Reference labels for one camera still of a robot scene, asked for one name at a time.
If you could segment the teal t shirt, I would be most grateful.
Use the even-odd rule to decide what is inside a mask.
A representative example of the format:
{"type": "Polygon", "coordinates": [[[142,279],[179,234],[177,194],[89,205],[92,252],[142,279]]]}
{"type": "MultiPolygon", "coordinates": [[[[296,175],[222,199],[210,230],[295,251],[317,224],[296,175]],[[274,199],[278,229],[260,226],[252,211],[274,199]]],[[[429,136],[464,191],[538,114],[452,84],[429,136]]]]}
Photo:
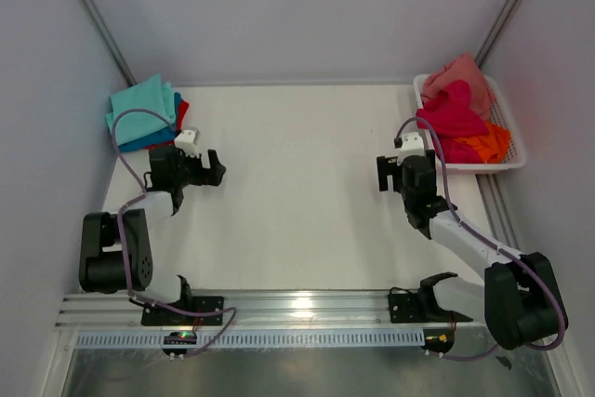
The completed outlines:
{"type": "Polygon", "coordinates": [[[105,121],[112,132],[113,124],[122,113],[115,128],[118,145],[144,138],[176,122],[174,90],[160,74],[110,95],[112,110],[105,121]]]}

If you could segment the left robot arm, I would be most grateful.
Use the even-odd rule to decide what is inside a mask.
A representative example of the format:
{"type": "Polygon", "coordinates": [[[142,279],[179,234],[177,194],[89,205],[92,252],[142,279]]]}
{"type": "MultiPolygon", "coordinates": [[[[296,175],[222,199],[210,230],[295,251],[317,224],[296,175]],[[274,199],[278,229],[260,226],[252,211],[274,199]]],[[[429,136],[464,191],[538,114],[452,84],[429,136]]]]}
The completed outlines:
{"type": "Polygon", "coordinates": [[[139,195],[117,211],[89,213],[83,219],[79,256],[79,285],[87,293],[125,292],[129,301],[144,308],[162,310],[174,324],[191,318],[222,314],[220,308],[195,307],[188,280],[157,265],[153,259],[151,230],[173,218],[181,209],[188,187],[217,187],[227,168],[218,153],[191,155],[174,146],[148,152],[150,169],[139,175],[139,195]]]}

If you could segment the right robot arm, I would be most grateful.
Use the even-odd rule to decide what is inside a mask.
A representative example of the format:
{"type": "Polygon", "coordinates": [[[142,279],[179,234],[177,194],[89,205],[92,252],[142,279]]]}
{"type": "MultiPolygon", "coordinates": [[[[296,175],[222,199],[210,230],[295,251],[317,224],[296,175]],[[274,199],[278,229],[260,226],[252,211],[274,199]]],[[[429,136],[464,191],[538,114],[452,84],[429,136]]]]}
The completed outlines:
{"type": "Polygon", "coordinates": [[[538,252],[523,254],[468,223],[449,195],[437,193],[434,155],[425,150],[404,158],[379,156],[378,187],[399,193],[413,229],[448,248],[482,281],[472,284],[449,271],[434,274],[404,291],[402,300],[390,297],[390,318],[402,313],[435,323],[475,321],[508,351],[557,348],[568,316],[549,259],[538,252]]]}

